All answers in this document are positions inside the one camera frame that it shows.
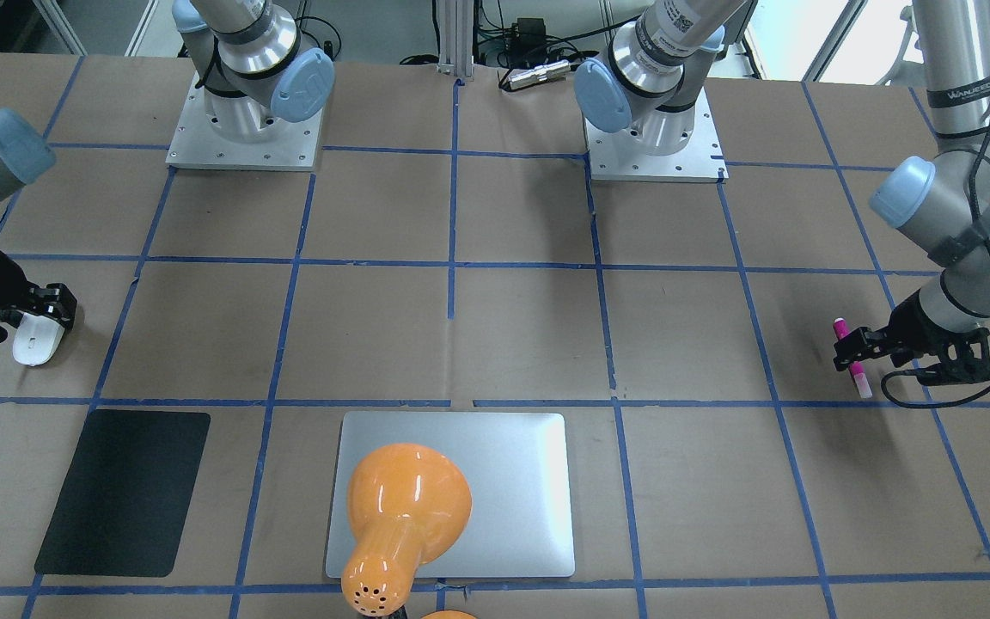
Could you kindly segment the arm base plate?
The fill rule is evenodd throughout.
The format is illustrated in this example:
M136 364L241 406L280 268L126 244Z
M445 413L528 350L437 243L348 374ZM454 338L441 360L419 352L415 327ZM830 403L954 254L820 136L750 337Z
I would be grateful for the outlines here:
M595 181L719 183L730 177L707 93L679 113L653 110L614 133L583 121Z
M197 171L311 172L317 163L326 107L289 122L248 97L196 88L193 75L170 138L166 163Z

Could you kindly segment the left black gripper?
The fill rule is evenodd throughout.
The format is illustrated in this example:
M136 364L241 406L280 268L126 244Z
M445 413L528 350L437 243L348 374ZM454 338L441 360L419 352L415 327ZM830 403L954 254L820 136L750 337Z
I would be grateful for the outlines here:
M951 332L942 328L925 313L921 289L900 302L892 310L890 322L883 329L855 328L836 332L835 369L858 371L863 362L890 355L895 362L908 362L925 356L928 342L940 333Z

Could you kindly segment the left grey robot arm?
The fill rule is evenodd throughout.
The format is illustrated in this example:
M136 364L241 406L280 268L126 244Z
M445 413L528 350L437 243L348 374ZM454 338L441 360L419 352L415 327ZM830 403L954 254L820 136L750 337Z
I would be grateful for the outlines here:
M870 208L928 259L938 277L897 305L885 328L853 330L834 365L932 355L924 385L990 381L990 1L915 1L925 98L938 155L911 156L876 189Z

